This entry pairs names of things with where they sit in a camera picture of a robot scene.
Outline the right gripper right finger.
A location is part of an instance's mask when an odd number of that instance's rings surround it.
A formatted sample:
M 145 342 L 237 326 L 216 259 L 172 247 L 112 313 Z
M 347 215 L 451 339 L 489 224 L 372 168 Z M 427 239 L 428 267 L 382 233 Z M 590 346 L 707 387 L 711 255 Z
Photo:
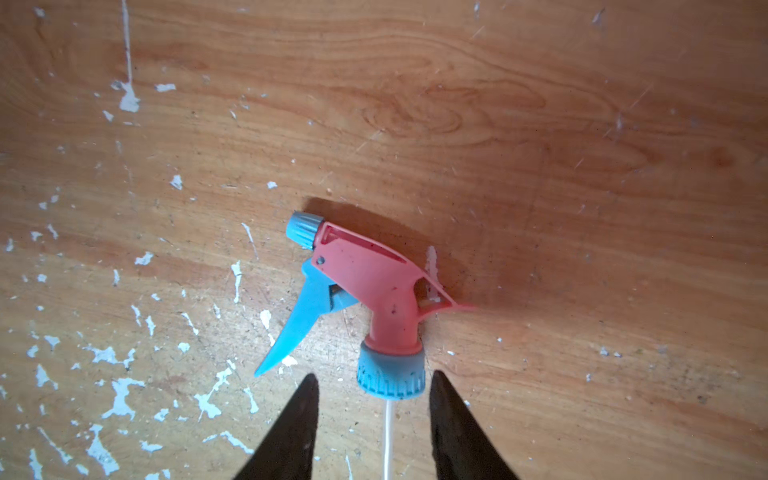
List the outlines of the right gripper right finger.
M 441 370 L 432 377 L 429 412 L 438 479 L 519 479 Z

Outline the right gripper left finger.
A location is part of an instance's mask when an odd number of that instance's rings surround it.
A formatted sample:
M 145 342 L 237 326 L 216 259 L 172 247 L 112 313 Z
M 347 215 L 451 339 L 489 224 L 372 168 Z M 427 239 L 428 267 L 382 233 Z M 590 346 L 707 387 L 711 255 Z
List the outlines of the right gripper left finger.
M 311 479 L 318 421 L 319 383 L 310 373 L 234 479 Z

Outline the pink blue spray nozzle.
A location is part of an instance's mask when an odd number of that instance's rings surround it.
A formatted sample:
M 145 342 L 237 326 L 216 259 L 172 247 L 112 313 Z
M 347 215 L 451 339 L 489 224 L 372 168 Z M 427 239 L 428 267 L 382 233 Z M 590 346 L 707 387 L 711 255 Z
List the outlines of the pink blue spray nozzle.
M 301 266 L 305 281 L 297 303 L 255 373 L 264 375 L 290 356 L 320 317 L 357 303 L 367 307 L 372 318 L 356 380 L 364 392 L 386 402 L 382 476 L 390 479 L 395 404 L 422 395 L 427 384 L 419 325 L 460 305 L 403 254 L 320 216 L 293 213 L 286 235 L 312 255 Z

